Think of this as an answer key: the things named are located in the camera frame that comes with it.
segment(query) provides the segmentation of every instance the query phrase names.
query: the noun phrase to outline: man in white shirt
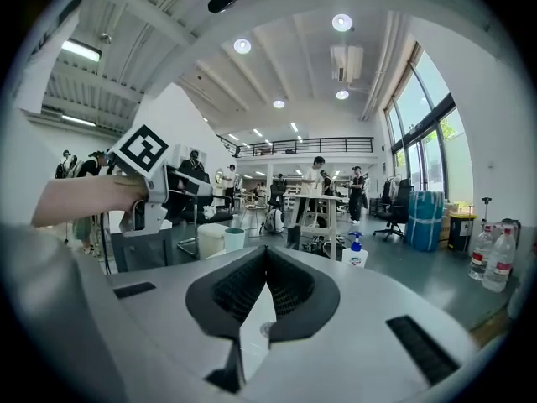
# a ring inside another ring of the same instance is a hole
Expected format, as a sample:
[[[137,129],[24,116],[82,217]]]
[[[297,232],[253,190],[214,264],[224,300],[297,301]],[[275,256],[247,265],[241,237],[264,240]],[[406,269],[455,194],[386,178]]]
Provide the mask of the man in white shirt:
[[[235,191],[235,177],[235,165],[230,165],[222,178],[226,181],[226,193],[224,194],[224,196],[231,198],[231,200],[226,199],[226,209],[229,209],[229,207],[233,203],[232,199]]]
[[[319,196],[319,186],[322,186],[322,176],[319,173],[321,167],[325,164],[325,159],[322,157],[315,157],[313,165],[305,172],[302,179],[302,187],[300,188],[300,194],[307,194],[312,196]],[[299,211],[297,213],[297,222],[300,222],[300,218],[306,208],[305,198],[300,199]],[[310,209],[314,210],[315,200],[310,200]]]

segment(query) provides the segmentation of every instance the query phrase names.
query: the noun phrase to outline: white t-shirt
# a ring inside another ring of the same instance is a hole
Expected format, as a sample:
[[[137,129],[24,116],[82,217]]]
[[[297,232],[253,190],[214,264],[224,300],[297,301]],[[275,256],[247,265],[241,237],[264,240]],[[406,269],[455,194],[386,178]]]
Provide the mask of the white t-shirt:
[[[224,172],[224,177],[231,179],[230,181],[224,180],[226,188],[233,188],[235,186],[235,171],[227,169]]]
[[[313,180],[316,182],[302,182],[300,188],[300,194],[313,194],[314,196],[319,194],[319,171],[310,167],[304,174],[304,179]]]

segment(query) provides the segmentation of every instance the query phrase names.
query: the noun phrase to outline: bucket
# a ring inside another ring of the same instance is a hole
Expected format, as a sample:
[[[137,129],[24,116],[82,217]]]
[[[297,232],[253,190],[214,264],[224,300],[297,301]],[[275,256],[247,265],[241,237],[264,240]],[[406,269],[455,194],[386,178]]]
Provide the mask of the bucket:
[[[244,248],[246,233],[242,228],[226,228],[224,232],[224,247],[226,253]]]

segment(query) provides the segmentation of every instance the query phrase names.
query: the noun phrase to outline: blue plastic wrapped cylinder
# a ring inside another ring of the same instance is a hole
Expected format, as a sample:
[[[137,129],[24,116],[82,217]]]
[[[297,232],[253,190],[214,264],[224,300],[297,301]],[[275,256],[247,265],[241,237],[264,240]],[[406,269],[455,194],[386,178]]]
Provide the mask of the blue plastic wrapped cylinder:
[[[443,192],[412,191],[406,243],[419,251],[436,251],[440,241],[443,212]]]

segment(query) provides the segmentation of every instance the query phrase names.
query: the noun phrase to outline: railing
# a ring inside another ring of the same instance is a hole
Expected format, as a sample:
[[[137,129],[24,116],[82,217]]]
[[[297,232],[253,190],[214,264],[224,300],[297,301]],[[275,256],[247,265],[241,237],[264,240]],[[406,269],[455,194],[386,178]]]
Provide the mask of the railing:
[[[372,153],[373,138],[319,138],[280,140],[270,144],[252,144],[250,148],[237,146],[238,158],[277,154]]]
[[[240,148],[238,146],[236,146],[234,143],[230,142],[229,140],[227,139],[224,139],[222,136],[218,136],[218,134],[216,135],[220,141],[224,144],[224,146],[226,147],[226,149],[229,151],[229,153],[237,158],[238,157],[238,151],[240,150]]]

